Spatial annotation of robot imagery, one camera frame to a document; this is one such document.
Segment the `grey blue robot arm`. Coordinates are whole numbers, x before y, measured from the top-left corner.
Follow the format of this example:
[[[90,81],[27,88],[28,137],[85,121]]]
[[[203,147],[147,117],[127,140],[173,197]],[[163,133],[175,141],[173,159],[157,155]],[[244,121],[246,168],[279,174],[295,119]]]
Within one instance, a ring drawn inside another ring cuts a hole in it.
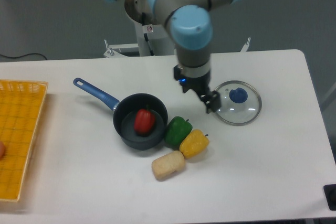
[[[197,94],[207,113],[216,112],[221,108],[221,99],[219,93],[208,86],[213,37],[209,11],[239,0],[146,1],[152,17],[163,26],[175,44],[178,64],[173,69],[174,79],[180,83],[183,92],[193,90]]]

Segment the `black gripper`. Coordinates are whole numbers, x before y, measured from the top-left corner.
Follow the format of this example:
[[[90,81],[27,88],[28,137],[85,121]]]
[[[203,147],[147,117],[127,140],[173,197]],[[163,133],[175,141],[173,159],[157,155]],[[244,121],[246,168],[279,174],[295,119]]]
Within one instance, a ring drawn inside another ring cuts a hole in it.
[[[200,77],[188,77],[182,73],[183,68],[176,65],[173,68],[174,79],[182,87],[182,92],[193,90],[206,106],[206,113],[215,113],[221,108],[221,96],[217,91],[210,91],[210,71]]]

